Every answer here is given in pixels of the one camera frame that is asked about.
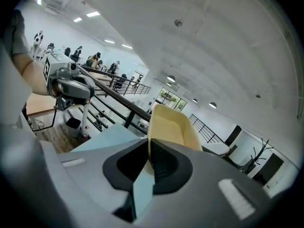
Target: person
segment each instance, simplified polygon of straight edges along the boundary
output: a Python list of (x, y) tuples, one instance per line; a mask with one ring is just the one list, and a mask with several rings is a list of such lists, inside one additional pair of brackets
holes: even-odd
[(139, 76), (138, 79), (136, 80), (136, 83), (133, 85), (134, 88), (136, 88), (136, 86), (140, 83), (142, 77)]
[(100, 52), (97, 52), (94, 56), (90, 56), (88, 60), (92, 60), (92, 68), (98, 70), (97, 63), (100, 58)]
[(75, 50), (74, 55), (76, 54), (76, 55), (79, 56), (79, 55), (81, 54), (81, 50), (82, 50), (82, 46), (78, 47), (78, 48)]
[[(14, 10), (10, 24), (5, 28), (2, 36), (0, 45), (6, 53), (1, 50), (1, 57), (4, 60), (5, 56), (9, 56), (13, 66), (17, 69), (25, 82), (31, 87), (33, 93), (38, 95), (48, 95), (47, 86), (43, 76), (43, 67), (33, 60), (25, 38), (24, 29), (24, 18), (21, 12), (19, 10)], [(42, 31), (40, 31), (39, 36), (40, 39), (43, 38)], [(9, 62), (7, 67), (9, 68), (6, 70), (11, 73), (11, 77), (19, 80), (15, 70), (10, 68)], [(27, 116), (26, 104), (22, 109), (22, 113), (28, 124), (31, 125), (31, 121)]]
[(43, 40), (43, 31), (41, 30), (34, 37), (34, 45), (33, 45), (33, 51), (32, 51), (32, 55), (33, 55), (34, 60), (36, 60), (36, 58), (37, 58), (37, 54), (38, 54), (38, 51), (39, 51), (39, 47), (42, 43), (42, 40)]
[(110, 68), (108, 70), (108, 73), (109, 74), (115, 74), (115, 71), (118, 69), (118, 65), (120, 65), (120, 61), (112, 63), (112, 65), (110, 66)]
[(78, 60), (79, 60), (79, 55), (81, 54), (81, 49), (82, 49), (82, 46), (78, 47), (78, 48), (75, 50), (74, 54), (71, 55), (70, 58), (71, 58), (74, 62), (78, 62)]

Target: trash bin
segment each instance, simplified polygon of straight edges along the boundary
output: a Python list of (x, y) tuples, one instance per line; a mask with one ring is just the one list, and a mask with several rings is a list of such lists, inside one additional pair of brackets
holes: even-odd
[(69, 131), (70, 135), (72, 137), (76, 138), (78, 136), (78, 134), (80, 133), (81, 121), (72, 117), (72, 118), (68, 119), (66, 124), (68, 126), (68, 131)]

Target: office chair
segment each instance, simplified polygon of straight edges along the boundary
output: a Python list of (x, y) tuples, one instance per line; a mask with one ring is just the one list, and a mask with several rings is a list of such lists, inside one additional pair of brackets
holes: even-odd
[(71, 48), (66, 48), (65, 49), (65, 55), (68, 57), (68, 56), (70, 56), (70, 53), (71, 53)]
[(55, 47), (54, 47), (54, 43), (50, 43), (48, 46), (47, 46), (47, 50), (53, 50)]

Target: person's arm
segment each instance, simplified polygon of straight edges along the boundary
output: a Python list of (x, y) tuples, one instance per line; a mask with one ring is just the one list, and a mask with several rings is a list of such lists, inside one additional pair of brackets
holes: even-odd
[(14, 16), (16, 29), (12, 35), (12, 61), (27, 84), (33, 89), (33, 93), (48, 95), (43, 68), (37, 62), (34, 62), (29, 53), (24, 34), (24, 18), (19, 10), (15, 11)]
[(34, 62), (29, 53), (15, 54), (13, 63), (27, 84), (38, 95), (48, 95), (47, 85), (43, 77), (43, 68)]

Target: gray panel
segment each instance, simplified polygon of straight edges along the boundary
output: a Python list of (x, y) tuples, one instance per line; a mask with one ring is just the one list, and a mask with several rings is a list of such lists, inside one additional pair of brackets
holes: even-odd
[(74, 227), (133, 227), (107, 212), (78, 188), (61, 164), (54, 147), (48, 142), (41, 141), (41, 143), (51, 179), (73, 218)]
[(58, 156), (62, 162), (83, 158), (85, 163), (67, 167), (67, 173), (75, 184), (96, 203), (107, 211), (114, 212), (117, 208), (124, 205), (128, 192), (116, 190), (111, 186), (103, 174), (103, 163), (108, 157), (130, 147), (140, 140), (97, 150), (63, 153)]
[(193, 165), (189, 181), (177, 192), (155, 195), (134, 222), (143, 227), (236, 227), (239, 219), (220, 191), (218, 182), (233, 179), (255, 205), (262, 207), (268, 196), (257, 183), (218, 156), (161, 141), (185, 154)]

